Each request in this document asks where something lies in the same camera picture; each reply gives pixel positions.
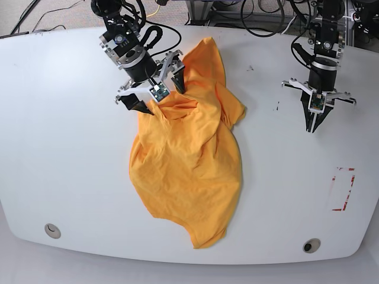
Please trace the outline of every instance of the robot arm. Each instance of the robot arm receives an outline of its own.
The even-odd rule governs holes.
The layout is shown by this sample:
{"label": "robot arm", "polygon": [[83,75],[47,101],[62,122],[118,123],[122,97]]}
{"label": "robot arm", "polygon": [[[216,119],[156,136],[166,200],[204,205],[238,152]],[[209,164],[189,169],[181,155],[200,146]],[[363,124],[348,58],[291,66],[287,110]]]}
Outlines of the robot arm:
{"label": "robot arm", "polygon": [[[140,101],[136,93],[149,93],[156,102],[160,102],[170,94],[164,84],[169,73],[173,74],[172,80],[179,93],[185,92],[184,64],[179,59],[180,50],[169,51],[166,57],[160,61],[154,61],[148,50],[162,38],[163,31],[157,25],[150,26],[143,38],[139,40],[139,32],[146,23],[146,13],[142,0],[137,0],[141,17],[134,5],[125,0],[92,0],[92,11],[102,17],[107,31],[100,36],[101,47],[121,70],[124,69],[130,79],[122,85],[115,97],[115,102],[122,102],[128,110],[134,109],[140,112],[152,114],[143,101]],[[125,7],[133,16],[120,15],[121,8]],[[155,38],[145,45],[151,34],[155,32]]]}
{"label": "robot arm", "polygon": [[343,0],[317,0],[311,4],[315,7],[315,12],[322,16],[322,23],[314,19],[309,25],[312,36],[308,43],[314,45],[314,54],[306,52],[298,43],[291,46],[310,70],[309,79],[302,84],[291,78],[283,81],[282,86],[302,90],[306,130],[313,133],[334,109],[336,99],[352,104],[356,100],[351,98],[350,93],[339,93],[334,88],[345,48],[344,31],[338,30],[338,20],[345,13],[345,4]]}

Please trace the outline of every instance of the gray floor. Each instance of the gray floor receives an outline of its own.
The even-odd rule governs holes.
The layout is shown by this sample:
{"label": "gray floor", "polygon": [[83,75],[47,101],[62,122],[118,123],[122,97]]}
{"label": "gray floor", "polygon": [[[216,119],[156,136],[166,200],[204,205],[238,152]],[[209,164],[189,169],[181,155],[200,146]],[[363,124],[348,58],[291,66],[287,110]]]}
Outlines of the gray floor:
{"label": "gray floor", "polygon": [[[32,0],[0,0],[0,36],[7,35],[11,32],[14,25],[18,21],[20,15]],[[47,11],[54,9],[67,8],[78,0],[41,0],[31,14],[21,25],[21,31],[32,31],[40,17]],[[254,2],[254,11],[261,11],[258,7],[258,0]],[[143,0],[146,13],[151,14],[156,11],[157,4],[155,0]],[[284,0],[284,10],[286,15],[293,15],[290,3]],[[277,9],[276,0],[261,0],[261,4],[267,11]],[[229,11],[239,11],[241,4],[224,8]],[[307,12],[307,4],[299,5],[302,12]],[[245,11],[252,10],[252,2],[247,1]],[[188,19],[187,6],[185,1],[171,0],[165,7],[161,7],[159,12],[150,17],[149,20],[169,25],[183,25]],[[90,0],[83,0],[71,9],[48,13],[38,25],[37,30],[49,30],[57,25],[64,25],[66,28],[85,28],[103,26],[102,19],[98,18],[91,11]],[[360,48],[379,52],[379,41],[371,39],[369,43],[363,38],[362,41],[357,41],[356,45]]]}

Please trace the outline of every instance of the white table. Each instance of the white table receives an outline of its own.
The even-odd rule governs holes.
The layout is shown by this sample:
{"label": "white table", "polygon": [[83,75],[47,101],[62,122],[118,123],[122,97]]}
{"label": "white table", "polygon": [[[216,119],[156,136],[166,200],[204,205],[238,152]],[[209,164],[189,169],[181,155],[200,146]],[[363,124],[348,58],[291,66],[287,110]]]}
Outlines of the white table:
{"label": "white table", "polygon": [[[300,91],[281,89],[282,80],[308,76],[290,53],[291,36],[178,29],[184,53],[214,37],[227,86],[248,108],[233,130],[243,189],[226,237],[194,250],[182,227],[154,219],[143,206],[128,175],[137,114],[113,102],[126,74],[99,47],[102,28],[0,41],[0,200],[13,234],[69,250],[175,263],[305,262],[355,253],[379,197],[378,55],[346,48],[336,87],[358,104],[337,101],[309,134]],[[176,41],[170,31],[163,39],[155,50]],[[332,209],[345,202],[348,177],[337,167],[355,168],[341,212]],[[343,182],[330,192],[336,173]],[[47,223],[60,228],[60,239],[47,236]],[[311,238],[322,245],[307,254],[303,245]]]}

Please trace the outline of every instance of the circuit board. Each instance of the circuit board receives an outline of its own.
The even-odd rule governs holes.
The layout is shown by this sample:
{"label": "circuit board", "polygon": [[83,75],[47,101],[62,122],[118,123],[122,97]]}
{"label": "circuit board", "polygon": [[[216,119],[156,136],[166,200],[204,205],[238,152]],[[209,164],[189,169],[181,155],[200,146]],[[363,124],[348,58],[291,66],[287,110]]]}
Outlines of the circuit board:
{"label": "circuit board", "polygon": [[323,111],[325,107],[325,96],[320,93],[313,93],[309,105],[309,109]]}
{"label": "circuit board", "polygon": [[160,102],[170,94],[170,91],[163,82],[159,83],[157,86],[159,89],[156,90],[155,88],[151,88],[150,93],[156,102]]}

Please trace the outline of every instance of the orange fabric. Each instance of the orange fabric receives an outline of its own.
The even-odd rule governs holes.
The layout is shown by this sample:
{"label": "orange fabric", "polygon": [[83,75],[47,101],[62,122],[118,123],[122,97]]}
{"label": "orange fabric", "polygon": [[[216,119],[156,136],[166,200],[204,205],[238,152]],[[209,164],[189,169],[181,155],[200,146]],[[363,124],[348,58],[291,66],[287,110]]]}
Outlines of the orange fabric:
{"label": "orange fabric", "polygon": [[225,87],[217,46],[205,38],[188,53],[186,93],[172,92],[154,116],[139,113],[130,179],[155,218],[185,227],[195,249],[225,236],[240,193],[242,168],[230,132],[245,107]]}

